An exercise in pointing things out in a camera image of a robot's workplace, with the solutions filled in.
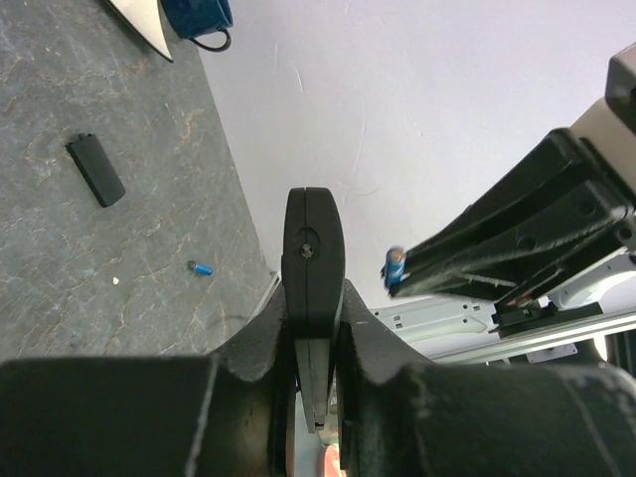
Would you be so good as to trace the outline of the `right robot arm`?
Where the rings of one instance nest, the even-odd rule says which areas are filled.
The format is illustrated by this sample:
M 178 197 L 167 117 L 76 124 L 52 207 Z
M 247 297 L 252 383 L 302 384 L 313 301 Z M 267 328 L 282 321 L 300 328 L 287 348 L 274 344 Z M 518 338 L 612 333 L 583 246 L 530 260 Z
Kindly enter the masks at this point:
M 441 232 L 392 247 L 382 269 L 393 298 L 491 304 L 502 337 L 597 312 L 634 274 L 634 191 L 591 140 L 566 128 Z

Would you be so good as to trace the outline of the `black remote battery cover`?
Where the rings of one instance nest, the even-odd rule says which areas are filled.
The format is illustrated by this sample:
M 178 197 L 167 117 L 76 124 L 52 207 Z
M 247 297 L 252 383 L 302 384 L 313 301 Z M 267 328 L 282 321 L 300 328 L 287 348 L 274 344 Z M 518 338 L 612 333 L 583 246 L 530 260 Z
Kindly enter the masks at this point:
M 103 208 L 124 197 L 125 187 L 95 134 L 79 134 L 66 149 Z

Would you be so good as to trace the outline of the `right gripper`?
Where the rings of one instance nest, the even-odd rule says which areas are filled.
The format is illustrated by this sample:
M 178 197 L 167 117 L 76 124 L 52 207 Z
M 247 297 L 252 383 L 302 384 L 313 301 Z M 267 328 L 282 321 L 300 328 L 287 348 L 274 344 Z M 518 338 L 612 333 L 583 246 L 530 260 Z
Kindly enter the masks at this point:
M 554 129 L 483 196 L 406 253 L 392 297 L 496 301 L 501 331 L 560 317 L 559 288 L 635 247 L 635 189 L 586 138 Z

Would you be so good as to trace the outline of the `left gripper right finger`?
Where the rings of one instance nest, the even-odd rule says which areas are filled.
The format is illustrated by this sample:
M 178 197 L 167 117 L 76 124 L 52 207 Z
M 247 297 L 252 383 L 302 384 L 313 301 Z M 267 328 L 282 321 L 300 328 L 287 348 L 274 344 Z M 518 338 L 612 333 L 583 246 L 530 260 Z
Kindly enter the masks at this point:
M 442 365 L 351 283 L 337 346 L 340 462 L 351 476 L 631 476 L 635 382 L 601 366 Z

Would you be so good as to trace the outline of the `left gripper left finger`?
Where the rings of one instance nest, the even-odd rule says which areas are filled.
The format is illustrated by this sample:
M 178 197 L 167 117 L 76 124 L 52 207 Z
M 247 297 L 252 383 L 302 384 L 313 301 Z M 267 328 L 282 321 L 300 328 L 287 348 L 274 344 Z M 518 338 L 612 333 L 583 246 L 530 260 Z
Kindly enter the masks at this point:
M 5 476 L 284 476 L 285 300 L 207 355 L 1 366 Z

